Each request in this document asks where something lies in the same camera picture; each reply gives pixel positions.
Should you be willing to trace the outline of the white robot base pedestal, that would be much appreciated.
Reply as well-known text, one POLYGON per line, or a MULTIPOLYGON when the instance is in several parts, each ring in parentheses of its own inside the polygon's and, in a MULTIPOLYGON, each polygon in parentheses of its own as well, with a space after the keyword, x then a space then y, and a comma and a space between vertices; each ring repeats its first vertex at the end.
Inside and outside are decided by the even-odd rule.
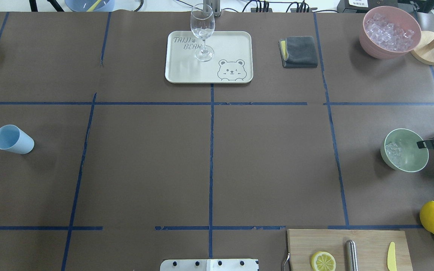
POLYGON ((160 271, 259 271, 257 259, 167 259, 160 271))

